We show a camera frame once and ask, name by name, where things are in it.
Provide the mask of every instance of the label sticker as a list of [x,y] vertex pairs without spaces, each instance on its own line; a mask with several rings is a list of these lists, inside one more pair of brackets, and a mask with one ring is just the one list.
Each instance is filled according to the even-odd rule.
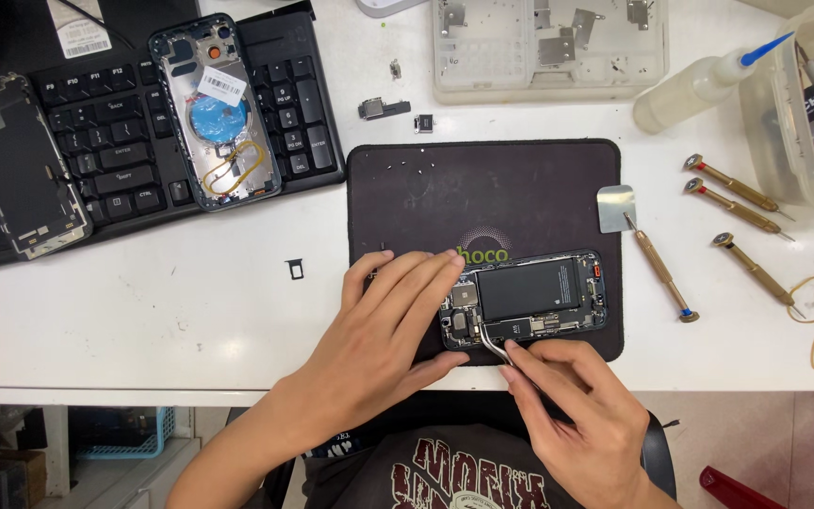
[[[102,11],[98,0],[69,0],[102,21]],[[59,34],[65,58],[75,58],[88,53],[104,52],[112,48],[105,28],[85,18],[71,7],[63,6],[56,0],[48,0],[49,13]]]
[[203,67],[203,78],[196,91],[214,97],[232,106],[241,102],[243,89],[247,84],[230,74],[225,74],[213,67]]

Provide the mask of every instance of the hoco logo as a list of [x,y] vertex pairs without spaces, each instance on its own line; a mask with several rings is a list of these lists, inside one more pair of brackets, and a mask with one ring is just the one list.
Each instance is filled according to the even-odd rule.
[[510,258],[508,250],[514,247],[504,232],[493,226],[476,226],[458,241],[458,255],[467,263],[504,262]]

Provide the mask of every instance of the blue wireless charging coil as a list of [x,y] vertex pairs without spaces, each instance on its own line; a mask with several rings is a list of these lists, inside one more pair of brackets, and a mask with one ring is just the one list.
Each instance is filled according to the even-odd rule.
[[200,95],[191,106],[190,124],[204,140],[230,143],[247,126],[247,108],[243,100],[231,106],[223,100]]

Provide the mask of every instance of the tiled floor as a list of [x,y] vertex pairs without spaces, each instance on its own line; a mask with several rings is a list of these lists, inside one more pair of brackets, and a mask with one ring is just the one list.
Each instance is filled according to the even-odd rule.
[[[666,430],[686,509],[723,506],[699,487],[712,466],[790,509],[814,509],[814,392],[639,392]],[[227,409],[197,409],[196,434],[208,439]],[[298,460],[284,509],[299,509],[303,463]]]

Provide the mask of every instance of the fingernail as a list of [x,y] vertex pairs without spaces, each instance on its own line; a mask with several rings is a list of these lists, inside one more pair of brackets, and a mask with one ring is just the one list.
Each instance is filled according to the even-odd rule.
[[514,381],[514,378],[516,378],[514,370],[505,364],[498,366],[498,372],[501,373],[501,376],[504,377],[508,385],[510,385]]

